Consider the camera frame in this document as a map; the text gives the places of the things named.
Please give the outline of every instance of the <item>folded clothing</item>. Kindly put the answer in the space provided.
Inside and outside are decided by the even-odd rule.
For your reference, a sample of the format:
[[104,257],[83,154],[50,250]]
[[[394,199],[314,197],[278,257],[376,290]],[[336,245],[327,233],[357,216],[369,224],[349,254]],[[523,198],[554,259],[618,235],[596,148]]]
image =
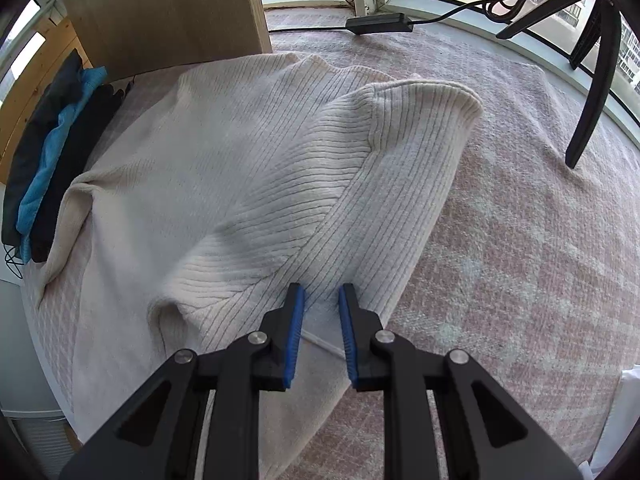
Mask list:
[[49,187],[31,228],[31,259],[44,262],[56,231],[60,203],[73,179],[82,173],[98,139],[122,104],[124,92],[113,93],[113,86],[95,89],[69,129]]
[[82,70],[80,81],[82,97],[78,102],[68,104],[58,115],[58,126],[53,128],[45,137],[40,153],[38,171],[29,184],[29,188],[22,197],[18,208],[18,218],[15,228],[22,235],[20,242],[20,256],[24,262],[31,259],[30,234],[31,227],[40,208],[40,203],[47,192],[49,182],[56,169],[62,147],[65,145],[71,124],[84,109],[87,101],[107,77],[104,67]]
[[20,246],[21,236],[15,226],[20,202],[38,171],[44,140],[58,124],[59,113],[67,105],[78,102],[82,97],[82,84],[79,78],[81,69],[82,58],[74,49],[62,62],[53,81],[45,88],[35,111],[24,127],[11,161],[4,192],[2,243],[5,245]]

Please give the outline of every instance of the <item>black cloth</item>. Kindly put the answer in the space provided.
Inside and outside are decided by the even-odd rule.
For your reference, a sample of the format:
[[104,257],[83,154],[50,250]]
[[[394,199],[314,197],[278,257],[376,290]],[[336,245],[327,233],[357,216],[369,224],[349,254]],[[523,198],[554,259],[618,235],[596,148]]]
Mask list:
[[114,94],[111,85],[98,86],[71,125],[31,228],[31,259],[34,262],[46,261],[62,197],[73,179],[84,171],[91,152],[122,104],[123,97],[124,92],[119,90]]
[[81,69],[82,58],[74,49],[62,62],[53,81],[45,88],[36,109],[24,127],[11,161],[4,190],[2,243],[5,245],[20,246],[20,233],[15,228],[20,202],[38,171],[44,139],[58,126],[58,114],[65,106],[78,102],[82,97],[79,78]]

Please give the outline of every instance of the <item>silver screw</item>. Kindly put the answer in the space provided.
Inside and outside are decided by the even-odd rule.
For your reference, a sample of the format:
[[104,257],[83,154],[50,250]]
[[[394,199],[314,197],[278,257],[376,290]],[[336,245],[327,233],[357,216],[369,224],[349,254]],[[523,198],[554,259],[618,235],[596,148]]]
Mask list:
[[264,332],[251,332],[249,334],[249,343],[252,345],[261,345],[267,341],[267,335]]
[[449,359],[451,359],[457,365],[466,365],[469,362],[469,354],[464,350],[456,348],[449,352]]
[[192,359],[193,359],[193,352],[191,350],[187,350],[186,348],[183,348],[182,350],[178,350],[174,356],[175,362],[177,362],[179,365],[185,365],[187,363],[190,363]]
[[381,343],[392,343],[396,338],[396,334],[391,330],[378,330],[376,332],[376,339]]

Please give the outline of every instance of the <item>garment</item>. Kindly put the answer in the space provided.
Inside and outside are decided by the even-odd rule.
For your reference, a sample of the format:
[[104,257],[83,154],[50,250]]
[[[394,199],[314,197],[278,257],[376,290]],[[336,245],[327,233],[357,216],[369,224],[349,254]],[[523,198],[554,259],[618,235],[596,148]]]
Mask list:
[[22,197],[20,206],[18,207],[18,218],[15,228],[22,235],[20,242],[20,256],[24,262],[31,259],[30,233],[33,222],[36,218],[38,208],[47,192],[49,181],[56,169],[56,163],[65,145],[66,137],[69,133],[71,124],[78,118],[84,105],[89,97],[94,93],[95,89],[101,85],[107,77],[107,71],[104,67],[89,68],[82,70],[80,82],[82,84],[82,97],[75,103],[69,103],[58,115],[58,125],[53,128],[45,137],[40,152],[40,162],[38,171],[33,180],[29,184],[27,191]]
[[56,169],[31,228],[31,259],[34,262],[43,262],[47,259],[56,230],[56,219],[62,197],[73,179],[84,170],[92,149],[122,104],[123,98],[122,90],[114,94],[113,86],[98,86],[71,125]]
[[287,395],[261,396],[272,478],[348,386],[337,285],[355,282],[388,319],[480,113],[455,83],[316,56],[184,73],[75,179],[38,270],[36,302],[91,211],[72,365],[79,438],[176,347],[226,346],[298,281],[308,296],[296,379]]
[[2,243],[5,245],[20,246],[20,233],[15,227],[20,202],[38,171],[44,139],[58,124],[58,114],[82,96],[81,69],[82,58],[73,49],[62,62],[53,81],[45,88],[24,127],[11,161],[2,204]]

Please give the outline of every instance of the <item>wooden plank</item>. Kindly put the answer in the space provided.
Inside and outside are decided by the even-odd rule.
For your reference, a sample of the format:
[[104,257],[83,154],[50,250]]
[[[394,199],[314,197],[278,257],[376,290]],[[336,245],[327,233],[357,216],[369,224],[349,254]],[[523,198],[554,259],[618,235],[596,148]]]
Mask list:
[[261,0],[63,0],[110,80],[271,51]]
[[[40,49],[43,49],[44,46],[49,44],[49,51],[43,53],[43,56],[40,60],[37,60],[32,67],[33,70],[40,70],[37,74],[25,74],[27,69],[30,68],[31,63],[34,63],[35,56],[31,59],[31,62],[25,67],[20,77],[14,83],[14,86],[11,88],[7,101],[12,99],[12,106],[6,107],[7,102],[2,104],[0,108],[0,146],[5,145],[4,153],[2,154],[2,158],[0,158],[0,182],[6,183],[7,177],[9,175],[9,169],[11,168],[11,159],[14,156],[15,149],[22,137],[22,131],[24,130],[24,125],[27,123],[31,114],[35,110],[35,107],[38,104],[38,101],[42,97],[42,93],[44,89],[47,87],[49,83],[53,80],[60,65],[69,55],[69,53],[73,49],[78,49],[78,53],[81,54],[82,46],[80,45],[80,41],[77,37],[73,37],[69,43],[64,45],[64,43],[52,43],[50,38],[43,43]],[[51,57],[57,53],[55,59],[51,60]],[[30,77],[23,79],[23,75],[29,75]],[[34,80],[40,78],[37,84],[30,85]],[[7,117],[14,117],[17,110],[20,110],[20,115],[13,121],[13,124]],[[11,133],[6,135],[6,132],[11,128]]]

